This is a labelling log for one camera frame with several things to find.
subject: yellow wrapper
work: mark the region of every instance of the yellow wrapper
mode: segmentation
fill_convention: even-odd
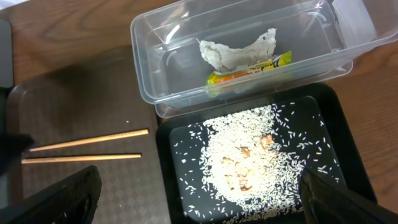
[[[245,75],[251,75],[263,71],[272,70],[277,67],[288,65],[292,62],[292,51],[284,53],[273,60],[267,60],[254,65],[248,66],[245,70],[231,72],[231,73],[217,73],[212,72],[207,78],[206,85],[225,82],[234,78],[239,78]]]

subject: gray tray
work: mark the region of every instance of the gray tray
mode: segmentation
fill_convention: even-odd
[[[140,152],[142,158],[16,164],[9,178],[12,203],[96,165],[103,187],[93,223],[170,223],[154,137],[155,111],[141,99],[134,71],[128,46],[13,89],[7,100],[7,131],[30,134],[38,146],[144,128],[150,134],[28,153],[27,157],[44,157]]]

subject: table surface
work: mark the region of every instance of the table surface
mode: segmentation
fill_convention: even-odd
[[[0,11],[13,26],[14,81],[131,44],[137,15],[175,0],[34,0]],[[398,42],[327,81],[340,99],[379,204],[398,213]]]

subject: chopstick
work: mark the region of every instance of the chopstick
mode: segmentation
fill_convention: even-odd
[[[110,134],[107,136],[100,136],[100,137],[82,139],[82,140],[77,140],[77,141],[63,142],[63,143],[53,144],[53,145],[49,145],[49,146],[42,146],[42,147],[30,149],[29,151],[36,152],[36,151],[43,151],[43,150],[49,150],[49,149],[58,149],[61,147],[78,146],[81,144],[89,144],[89,143],[94,143],[94,142],[109,141],[109,140],[114,140],[114,139],[140,136],[140,135],[144,135],[144,134],[148,134],[148,133],[149,133],[148,129],[142,129],[142,130],[138,130],[138,131],[129,131],[126,133]]]
[[[65,156],[65,157],[22,159],[21,164],[38,164],[38,163],[48,163],[48,162],[101,161],[101,160],[111,160],[111,159],[135,159],[135,158],[141,158],[141,154],[135,153],[135,154]]]

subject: plastic container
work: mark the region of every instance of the plastic container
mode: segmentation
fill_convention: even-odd
[[[274,54],[291,50],[292,64],[206,86],[214,68],[197,39],[243,48],[269,28],[277,29]],[[352,59],[397,40],[397,31],[398,0],[188,0],[131,24],[141,96],[163,118],[345,75]]]

